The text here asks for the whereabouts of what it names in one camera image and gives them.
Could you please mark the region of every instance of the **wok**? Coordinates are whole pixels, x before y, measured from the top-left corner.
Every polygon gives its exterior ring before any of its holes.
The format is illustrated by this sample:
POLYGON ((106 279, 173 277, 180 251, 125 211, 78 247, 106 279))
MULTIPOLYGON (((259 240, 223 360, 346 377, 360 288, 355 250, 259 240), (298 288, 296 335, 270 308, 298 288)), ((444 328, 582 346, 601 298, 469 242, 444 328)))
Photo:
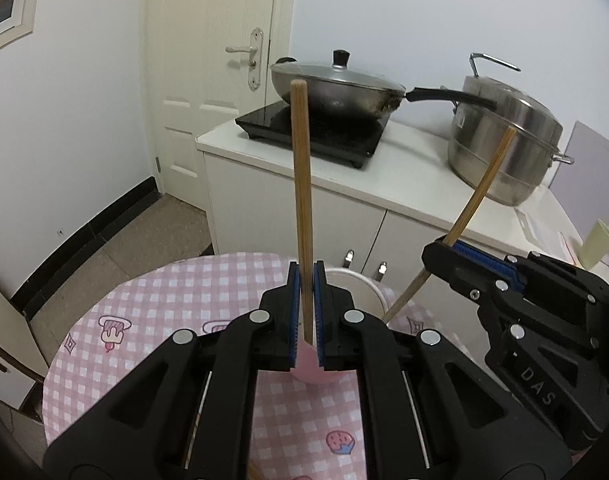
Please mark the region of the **wok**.
POLYGON ((281 57, 271 65, 271 80, 280 97, 290 104, 293 79, 304 79, 309 94, 309 109, 333 118, 378 120, 407 101, 453 101, 495 110, 497 103, 475 94, 441 88, 414 88, 382 77, 354 72, 347 68, 349 53, 333 52, 333 65, 323 66, 297 62, 281 57))

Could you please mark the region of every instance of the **wooden chopstick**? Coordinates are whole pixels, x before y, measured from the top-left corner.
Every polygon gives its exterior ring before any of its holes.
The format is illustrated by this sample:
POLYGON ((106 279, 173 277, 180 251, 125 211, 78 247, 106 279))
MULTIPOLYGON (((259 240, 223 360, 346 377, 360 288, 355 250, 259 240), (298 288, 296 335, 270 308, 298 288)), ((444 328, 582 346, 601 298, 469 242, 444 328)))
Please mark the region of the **wooden chopstick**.
POLYGON ((302 285, 304 340, 313 345, 313 216, 311 211, 311 147, 306 81, 291 81, 291 136, 294 149, 298 259, 302 285))
POLYGON ((247 465, 247 479, 248 480, 265 480, 262 475, 262 470, 257 464, 255 464, 250 458, 247 465))
MULTIPOLYGON (((451 230, 447 233, 446 237, 444 237, 444 243, 446 245, 452 246, 454 243, 456 243, 468 223, 471 221, 471 218, 473 218, 473 215, 477 211, 482 199, 488 192, 489 187, 491 187, 491 183, 500 169, 500 165, 502 164, 505 155, 507 155, 511 142, 515 137, 515 132, 516 129, 513 126, 509 126, 507 128, 507 131, 495 150, 487 171, 485 171, 482 179, 479 181, 478 187, 476 187, 467 205, 460 213, 460 216, 453 224, 453 227, 451 227, 451 230)), ((382 317, 383 322, 388 323, 395 316, 397 316, 399 311, 402 310, 402 307, 409 303, 413 296, 415 296, 420 288, 422 288, 422 285, 427 282, 429 276, 431 276, 431 273, 423 267, 419 274, 409 284, 407 289, 395 301, 393 306, 387 310, 387 312, 385 312, 384 316, 382 317)))

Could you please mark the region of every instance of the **pot handle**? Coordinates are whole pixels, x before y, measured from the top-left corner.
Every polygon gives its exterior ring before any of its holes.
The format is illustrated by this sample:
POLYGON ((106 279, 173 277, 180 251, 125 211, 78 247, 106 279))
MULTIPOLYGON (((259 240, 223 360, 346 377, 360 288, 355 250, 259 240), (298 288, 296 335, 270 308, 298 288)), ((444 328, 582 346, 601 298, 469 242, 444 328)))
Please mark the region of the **pot handle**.
POLYGON ((476 78, 479 77, 478 68, 475 66, 475 59, 478 57, 481 57, 482 59, 487 59, 489 61, 497 63, 498 65, 506 66, 507 68, 510 68, 511 70, 515 70, 516 72, 522 72, 522 70, 520 68, 518 68, 515 65, 512 65, 510 63, 507 63, 506 61, 502 61, 501 59, 498 59, 497 57, 489 56, 489 54, 483 54, 481 52, 472 52, 471 55, 469 56, 469 63, 471 63, 471 68, 473 69, 473 76, 476 78))
POLYGON ((553 153, 551 155, 551 160, 553 162, 562 162, 564 164, 573 164, 575 162, 575 158, 570 155, 566 155, 565 153, 553 153))
POLYGON ((494 100, 486 99, 474 94, 441 88, 414 88, 405 95, 407 101, 454 101, 468 105, 478 105, 488 108, 492 112, 497 108, 494 100))

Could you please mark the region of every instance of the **stainless steel pot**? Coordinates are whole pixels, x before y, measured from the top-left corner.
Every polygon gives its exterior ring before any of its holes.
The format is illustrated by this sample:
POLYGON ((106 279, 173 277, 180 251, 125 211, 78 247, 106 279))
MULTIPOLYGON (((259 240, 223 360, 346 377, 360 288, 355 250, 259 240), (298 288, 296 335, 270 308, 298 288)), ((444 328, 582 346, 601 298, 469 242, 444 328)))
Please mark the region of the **stainless steel pot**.
POLYGON ((512 86, 479 77, 475 65, 478 57, 520 71, 487 54, 471 54, 473 76, 464 79, 463 90, 496 101, 497 109, 491 111, 463 103, 456 106, 448 147, 449 165, 463 181, 476 187, 505 131, 509 126, 516 127, 517 135, 487 193, 497 202, 516 206, 540 185, 553 162, 574 161, 558 150, 562 125, 550 110, 512 86))
POLYGON ((385 78, 349 70, 348 58, 346 50, 335 50, 333 65, 323 66, 283 57, 271 65, 271 80, 278 95, 289 103, 291 81, 304 79, 311 111, 333 118, 378 120, 396 110, 405 98, 466 102, 495 109, 493 100, 457 90, 414 88, 407 92, 404 86, 385 78))

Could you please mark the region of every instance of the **pink checkered tablecloth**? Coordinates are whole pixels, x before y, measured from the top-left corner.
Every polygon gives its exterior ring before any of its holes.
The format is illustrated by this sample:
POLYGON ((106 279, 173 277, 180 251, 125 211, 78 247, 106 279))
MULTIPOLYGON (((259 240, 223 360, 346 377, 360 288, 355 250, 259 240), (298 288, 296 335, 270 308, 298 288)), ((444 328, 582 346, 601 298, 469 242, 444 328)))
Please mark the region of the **pink checkered tablecloth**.
MULTIPOLYGON (((51 443, 175 330, 221 330, 255 309, 262 293, 286 283, 289 261, 237 253, 176 262, 109 292, 71 328, 44 382, 43 419, 51 443)), ((396 294, 378 284, 389 304, 396 294)), ((431 314, 408 304, 392 328, 441 330, 431 314)), ((266 479, 366 480, 355 373, 318 385, 291 374, 260 372, 251 460, 266 479)))

